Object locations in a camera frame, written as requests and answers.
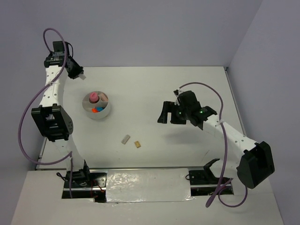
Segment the pink eraser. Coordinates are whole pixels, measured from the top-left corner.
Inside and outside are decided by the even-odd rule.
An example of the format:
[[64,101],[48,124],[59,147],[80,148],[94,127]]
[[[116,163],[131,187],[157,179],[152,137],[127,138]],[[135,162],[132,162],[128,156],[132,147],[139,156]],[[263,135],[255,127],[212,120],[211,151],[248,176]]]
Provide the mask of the pink eraser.
[[99,97],[100,97],[101,101],[103,101],[103,102],[108,102],[109,101],[108,97],[104,93],[100,93]]

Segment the small yellow sharpener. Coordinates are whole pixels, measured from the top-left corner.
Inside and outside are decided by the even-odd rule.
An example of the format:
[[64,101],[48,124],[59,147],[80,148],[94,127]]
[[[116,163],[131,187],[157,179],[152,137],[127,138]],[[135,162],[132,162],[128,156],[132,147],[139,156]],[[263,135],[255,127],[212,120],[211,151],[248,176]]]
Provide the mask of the small yellow sharpener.
[[134,144],[135,144],[136,148],[140,148],[141,147],[141,144],[140,144],[139,141],[134,142]]

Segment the beige eraser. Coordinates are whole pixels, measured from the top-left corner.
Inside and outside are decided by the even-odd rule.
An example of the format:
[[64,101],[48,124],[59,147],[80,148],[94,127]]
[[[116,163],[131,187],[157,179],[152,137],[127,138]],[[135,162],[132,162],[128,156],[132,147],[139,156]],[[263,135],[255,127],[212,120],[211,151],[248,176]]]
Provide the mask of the beige eraser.
[[125,137],[122,139],[121,143],[126,144],[129,139],[130,139],[130,135],[125,135]]

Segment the clear tape roll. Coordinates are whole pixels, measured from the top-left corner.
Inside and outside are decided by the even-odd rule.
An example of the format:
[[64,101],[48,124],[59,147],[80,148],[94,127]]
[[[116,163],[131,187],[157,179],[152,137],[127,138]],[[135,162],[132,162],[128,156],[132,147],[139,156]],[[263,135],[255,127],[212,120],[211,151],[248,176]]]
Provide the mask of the clear tape roll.
[[82,80],[85,80],[85,79],[86,79],[86,76],[83,75],[83,74],[80,74],[79,77],[80,77]]

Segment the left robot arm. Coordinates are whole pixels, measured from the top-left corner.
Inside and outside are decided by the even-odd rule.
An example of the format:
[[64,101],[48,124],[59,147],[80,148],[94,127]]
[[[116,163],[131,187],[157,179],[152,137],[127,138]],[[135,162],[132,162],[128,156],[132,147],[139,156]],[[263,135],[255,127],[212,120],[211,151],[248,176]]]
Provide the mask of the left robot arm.
[[47,88],[37,108],[32,108],[31,116],[41,135],[48,139],[66,159],[66,181],[88,186],[92,181],[89,167],[79,154],[72,138],[74,125],[63,108],[63,93],[67,78],[84,78],[83,67],[73,59],[73,47],[68,42],[54,41],[53,51],[46,57]]

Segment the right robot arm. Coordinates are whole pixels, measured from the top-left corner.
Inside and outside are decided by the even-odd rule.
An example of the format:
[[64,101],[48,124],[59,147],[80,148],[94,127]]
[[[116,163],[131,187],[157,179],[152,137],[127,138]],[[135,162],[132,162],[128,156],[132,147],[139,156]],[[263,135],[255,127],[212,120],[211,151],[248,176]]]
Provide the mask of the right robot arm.
[[188,121],[195,127],[227,141],[239,160],[237,177],[247,188],[253,189],[275,171],[271,147],[265,141],[258,143],[219,118],[209,106],[201,106],[192,91],[175,91],[175,102],[165,101],[158,123],[185,125]]

